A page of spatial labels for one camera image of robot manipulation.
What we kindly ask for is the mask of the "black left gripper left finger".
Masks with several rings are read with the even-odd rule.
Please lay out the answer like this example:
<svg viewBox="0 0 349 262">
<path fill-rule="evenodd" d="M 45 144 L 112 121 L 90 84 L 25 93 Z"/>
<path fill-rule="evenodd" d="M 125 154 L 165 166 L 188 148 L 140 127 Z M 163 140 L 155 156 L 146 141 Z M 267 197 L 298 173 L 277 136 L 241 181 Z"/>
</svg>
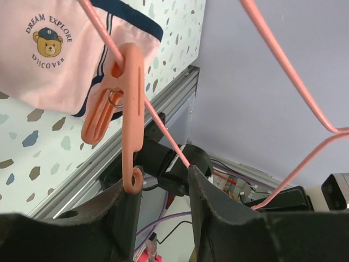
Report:
<svg viewBox="0 0 349 262">
<path fill-rule="evenodd" d="M 141 193 L 118 181 L 57 218 L 1 215 L 1 261 L 132 261 Z"/>
</svg>

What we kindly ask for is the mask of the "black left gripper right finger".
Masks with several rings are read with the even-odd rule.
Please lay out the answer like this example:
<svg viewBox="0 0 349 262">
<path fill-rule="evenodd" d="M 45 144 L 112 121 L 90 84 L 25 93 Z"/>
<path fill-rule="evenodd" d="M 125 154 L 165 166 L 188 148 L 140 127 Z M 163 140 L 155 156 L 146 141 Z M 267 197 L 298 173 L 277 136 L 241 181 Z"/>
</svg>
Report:
<svg viewBox="0 0 349 262">
<path fill-rule="evenodd" d="M 348 261 L 348 213 L 260 213 L 188 170 L 198 261 Z"/>
</svg>

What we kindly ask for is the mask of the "pink clothes clip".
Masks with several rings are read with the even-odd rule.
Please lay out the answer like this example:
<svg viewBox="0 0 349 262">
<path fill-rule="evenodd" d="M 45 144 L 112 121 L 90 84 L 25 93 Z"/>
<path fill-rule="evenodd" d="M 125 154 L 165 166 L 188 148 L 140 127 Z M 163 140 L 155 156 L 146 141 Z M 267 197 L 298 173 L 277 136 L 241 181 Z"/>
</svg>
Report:
<svg viewBox="0 0 349 262">
<path fill-rule="evenodd" d="M 122 114 L 122 179 L 127 193 L 142 190 L 143 175 L 134 167 L 134 153 L 143 146 L 145 124 L 145 75 L 142 50 L 134 43 L 120 46 L 124 68 L 113 63 L 96 97 L 86 110 L 81 138 L 91 145 L 102 141 L 112 116 Z"/>
</svg>

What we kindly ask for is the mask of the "pink underwear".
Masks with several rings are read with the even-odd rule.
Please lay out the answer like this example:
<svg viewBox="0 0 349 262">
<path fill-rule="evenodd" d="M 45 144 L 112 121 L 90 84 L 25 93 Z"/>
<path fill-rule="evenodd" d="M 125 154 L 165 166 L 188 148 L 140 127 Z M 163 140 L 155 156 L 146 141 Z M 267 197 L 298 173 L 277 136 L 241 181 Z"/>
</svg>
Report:
<svg viewBox="0 0 349 262">
<path fill-rule="evenodd" d="M 82 117 L 113 61 L 78 1 L 1 1 L 1 92 Z"/>
</svg>

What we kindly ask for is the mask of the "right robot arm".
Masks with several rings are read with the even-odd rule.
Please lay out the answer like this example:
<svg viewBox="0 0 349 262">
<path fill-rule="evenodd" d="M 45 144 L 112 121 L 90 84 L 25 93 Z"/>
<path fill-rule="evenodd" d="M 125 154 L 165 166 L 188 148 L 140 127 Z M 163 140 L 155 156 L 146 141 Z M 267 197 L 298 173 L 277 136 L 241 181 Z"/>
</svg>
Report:
<svg viewBox="0 0 349 262">
<path fill-rule="evenodd" d="M 177 152 L 160 143 L 164 134 L 154 121 L 144 131 L 142 149 L 135 153 L 134 164 L 143 167 L 145 173 L 158 180 L 160 188 L 169 193 L 183 197 L 189 195 L 188 168 L 183 164 Z M 179 149 L 205 177 L 210 177 L 213 164 L 209 155 L 201 148 L 191 145 L 179 145 Z M 312 211 L 314 208 L 305 190 L 293 187 L 282 191 L 261 212 Z"/>
</svg>

